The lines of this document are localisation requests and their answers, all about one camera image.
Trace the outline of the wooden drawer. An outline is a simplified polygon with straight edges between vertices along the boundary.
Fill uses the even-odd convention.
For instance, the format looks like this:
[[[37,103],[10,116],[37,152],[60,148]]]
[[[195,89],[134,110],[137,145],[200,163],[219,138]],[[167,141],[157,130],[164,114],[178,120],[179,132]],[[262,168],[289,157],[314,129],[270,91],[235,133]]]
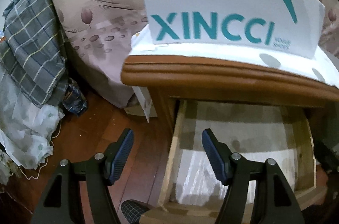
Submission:
[[[301,209],[326,195],[326,187],[316,185],[313,138],[302,109],[183,101],[157,205],[141,223],[215,223],[227,187],[203,149],[206,128],[248,160],[275,159]]]

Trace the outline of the white dotted table cover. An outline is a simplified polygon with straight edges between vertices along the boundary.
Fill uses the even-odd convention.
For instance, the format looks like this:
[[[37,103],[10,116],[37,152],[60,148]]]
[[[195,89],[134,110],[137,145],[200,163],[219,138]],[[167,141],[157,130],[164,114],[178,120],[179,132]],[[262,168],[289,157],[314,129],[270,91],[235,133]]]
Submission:
[[[175,55],[228,60],[285,71],[338,87],[338,63],[332,62],[332,59],[320,47],[316,49],[315,56],[308,59],[280,51],[231,44],[153,44],[151,32],[146,26],[132,36],[131,48],[130,56]]]

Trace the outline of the white patterned plastic bag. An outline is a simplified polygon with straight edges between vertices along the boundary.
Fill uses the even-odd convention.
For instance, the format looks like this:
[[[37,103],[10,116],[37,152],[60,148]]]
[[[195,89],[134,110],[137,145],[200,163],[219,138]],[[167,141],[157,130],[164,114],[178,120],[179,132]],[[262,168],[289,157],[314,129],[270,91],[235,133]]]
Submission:
[[[51,137],[64,113],[57,106],[38,108],[1,68],[1,184],[19,168],[35,170],[53,154]]]

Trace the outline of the white XINCCI shoe box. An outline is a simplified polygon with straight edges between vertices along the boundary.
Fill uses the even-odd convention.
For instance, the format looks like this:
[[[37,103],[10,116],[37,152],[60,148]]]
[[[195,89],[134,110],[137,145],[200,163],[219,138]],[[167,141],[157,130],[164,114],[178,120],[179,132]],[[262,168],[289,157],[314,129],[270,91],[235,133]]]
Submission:
[[[144,0],[152,42],[259,47],[312,58],[325,7],[318,0]]]

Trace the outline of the wooden nightstand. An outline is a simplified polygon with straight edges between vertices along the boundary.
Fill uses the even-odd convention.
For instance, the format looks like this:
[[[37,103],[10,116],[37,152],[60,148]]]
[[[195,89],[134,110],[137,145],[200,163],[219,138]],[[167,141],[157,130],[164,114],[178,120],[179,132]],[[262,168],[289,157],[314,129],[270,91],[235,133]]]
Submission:
[[[176,99],[322,108],[338,89],[258,65],[202,57],[130,55],[121,81],[146,87],[164,130],[173,133]]]

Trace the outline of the dark blue crumpled wrapper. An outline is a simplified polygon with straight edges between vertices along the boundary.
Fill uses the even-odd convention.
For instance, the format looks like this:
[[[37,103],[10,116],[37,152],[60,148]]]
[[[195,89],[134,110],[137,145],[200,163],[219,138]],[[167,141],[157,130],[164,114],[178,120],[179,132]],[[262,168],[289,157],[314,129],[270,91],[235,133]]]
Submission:
[[[68,79],[68,86],[61,102],[64,109],[73,113],[77,117],[85,113],[88,109],[88,102],[81,92],[77,82],[72,78]]]

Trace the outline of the checkered slipper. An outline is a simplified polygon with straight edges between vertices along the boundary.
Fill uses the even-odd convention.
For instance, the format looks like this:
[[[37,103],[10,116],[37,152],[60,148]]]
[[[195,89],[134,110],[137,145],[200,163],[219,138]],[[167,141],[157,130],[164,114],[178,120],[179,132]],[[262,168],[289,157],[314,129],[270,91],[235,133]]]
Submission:
[[[121,204],[121,211],[128,223],[139,223],[141,216],[153,207],[137,200],[125,200]]]

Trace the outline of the grey plaid cloth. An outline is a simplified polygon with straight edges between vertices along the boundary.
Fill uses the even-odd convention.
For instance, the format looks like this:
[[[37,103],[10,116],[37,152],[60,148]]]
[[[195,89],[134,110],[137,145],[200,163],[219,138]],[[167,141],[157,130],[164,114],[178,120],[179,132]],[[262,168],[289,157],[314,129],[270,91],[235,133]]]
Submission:
[[[68,86],[67,38],[52,0],[13,0],[3,17],[2,66],[37,107],[59,106]]]

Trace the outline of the white cardboard panel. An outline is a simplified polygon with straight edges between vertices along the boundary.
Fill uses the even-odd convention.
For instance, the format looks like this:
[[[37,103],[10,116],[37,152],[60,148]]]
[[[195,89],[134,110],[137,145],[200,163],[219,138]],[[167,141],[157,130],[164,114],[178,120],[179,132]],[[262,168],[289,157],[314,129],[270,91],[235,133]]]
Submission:
[[[149,123],[152,109],[151,95],[146,87],[133,86],[132,87],[139,105],[131,107],[130,114],[133,116],[144,116]]]

